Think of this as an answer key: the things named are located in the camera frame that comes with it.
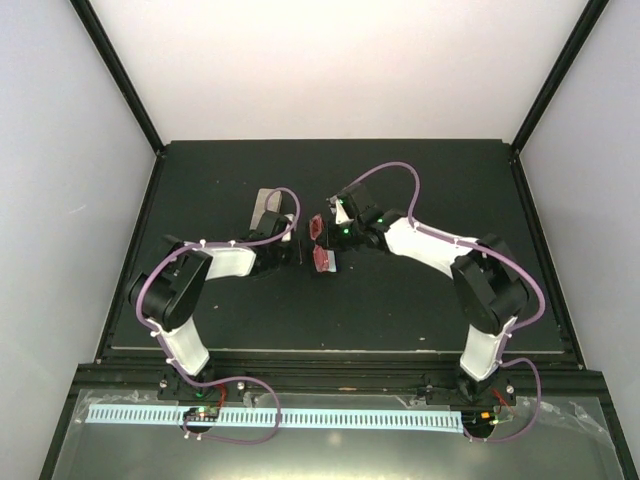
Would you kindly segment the grey glasses case green lining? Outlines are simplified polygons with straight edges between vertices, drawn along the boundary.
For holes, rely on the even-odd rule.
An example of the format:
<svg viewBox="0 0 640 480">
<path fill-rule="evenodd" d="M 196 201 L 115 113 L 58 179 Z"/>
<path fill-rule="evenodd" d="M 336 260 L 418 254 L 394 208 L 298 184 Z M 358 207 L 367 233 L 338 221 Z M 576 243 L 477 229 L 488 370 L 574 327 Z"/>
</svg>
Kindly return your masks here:
<svg viewBox="0 0 640 480">
<path fill-rule="evenodd" d="M 282 203 L 282 192 L 271 188 L 260 188 L 258 190 L 254 209 L 249 225 L 250 230 L 255 230 L 262 215 L 267 211 L 279 212 Z"/>
</svg>

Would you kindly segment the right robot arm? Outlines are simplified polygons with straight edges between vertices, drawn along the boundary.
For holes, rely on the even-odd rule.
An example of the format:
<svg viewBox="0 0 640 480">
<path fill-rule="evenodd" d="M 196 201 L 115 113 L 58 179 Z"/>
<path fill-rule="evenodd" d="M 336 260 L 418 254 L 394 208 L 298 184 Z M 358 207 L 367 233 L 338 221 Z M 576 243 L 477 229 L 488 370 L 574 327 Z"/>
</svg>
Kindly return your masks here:
<svg viewBox="0 0 640 480">
<path fill-rule="evenodd" d="M 509 329 L 529 302 L 522 275 L 486 252 L 510 259 L 505 242 L 487 235 L 461 245 L 402 211 L 381 209 L 361 183 L 332 197 L 329 207 L 330 217 L 317 214 L 308 223 L 318 272 L 336 272 L 339 251 L 369 248 L 413 259 L 453 281 L 469 322 L 454 388 L 464 402 L 479 402 L 491 390 Z"/>
</svg>

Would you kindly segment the red thin-frame glasses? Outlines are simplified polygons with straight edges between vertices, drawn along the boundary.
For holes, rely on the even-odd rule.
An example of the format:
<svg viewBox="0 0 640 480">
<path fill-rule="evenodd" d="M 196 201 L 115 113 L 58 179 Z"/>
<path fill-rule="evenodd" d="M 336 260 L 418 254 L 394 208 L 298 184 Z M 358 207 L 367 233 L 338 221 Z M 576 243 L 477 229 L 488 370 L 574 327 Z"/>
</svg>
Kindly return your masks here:
<svg viewBox="0 0 640 480">
<path fill-rule="evenodd" d="M 317 273 L 330 273 L 327 269 L 329 250 L 318 243 L 321 235 L 325 233 L 325 222 L 320 214 L 314 215 L 308 222 L 308 234 L 311 240 L 311 260 Z"/>
</svg>

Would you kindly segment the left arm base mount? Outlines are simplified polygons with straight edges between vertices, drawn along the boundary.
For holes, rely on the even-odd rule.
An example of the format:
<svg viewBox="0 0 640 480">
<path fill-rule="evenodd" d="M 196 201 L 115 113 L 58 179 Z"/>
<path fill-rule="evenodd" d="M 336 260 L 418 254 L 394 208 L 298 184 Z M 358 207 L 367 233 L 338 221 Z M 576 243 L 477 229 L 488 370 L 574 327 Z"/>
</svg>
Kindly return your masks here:
<svg viewBox="0 0 640 480">
<path fill-rule="evenodd" d="M 196 387 L 178 374 L 164 374 L 159 380 L 157 399 L 174 401 L 185 407 L 178 414 L 178 427 L 186 438 L 202 439 L 211 434 L 224 407 L 240 399 L 246 380 L 236 380 L 210 387 Z"/>
</svg>

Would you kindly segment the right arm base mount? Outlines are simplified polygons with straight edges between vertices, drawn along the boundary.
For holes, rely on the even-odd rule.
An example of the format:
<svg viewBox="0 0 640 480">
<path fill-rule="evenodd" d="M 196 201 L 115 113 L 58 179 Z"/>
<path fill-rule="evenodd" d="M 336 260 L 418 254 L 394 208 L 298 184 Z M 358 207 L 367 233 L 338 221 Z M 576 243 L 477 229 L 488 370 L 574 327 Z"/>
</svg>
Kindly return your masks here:
<svg viewBox="0 0 640 480">
<path fill-rule="evenodd" d="M 461 369 L 425 377 L 418 396 L 428 405 L 448 406 L 461 414 L 463 429 L 472 437 L 487 440 L 501 423 L 516 417 L 515 393 L 500 371 L 482 381 Z"/>
</svg>

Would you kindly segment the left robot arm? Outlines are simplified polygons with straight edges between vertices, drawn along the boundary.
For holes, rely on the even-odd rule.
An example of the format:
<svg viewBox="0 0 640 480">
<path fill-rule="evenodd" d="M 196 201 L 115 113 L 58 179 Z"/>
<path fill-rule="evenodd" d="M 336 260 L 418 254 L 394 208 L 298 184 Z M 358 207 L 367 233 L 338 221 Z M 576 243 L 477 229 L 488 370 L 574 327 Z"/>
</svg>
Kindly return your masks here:
<svg viewBox="0 0 640 480">
<path fill-rule="evenodd" d="M 181 375 L 179 386 L 193 399 L 207 397 L 215 376 L 205 368 L 209 351 L 197 331 L 194 314 L 204 285 L 223 278 L 261 275 L 288 264 L 294 256 L 294 214 L 266 210 L 240 241 L 183 242 L 166 235 L 150 262 L 135 274 L 127 301 Z"/>
</svg>

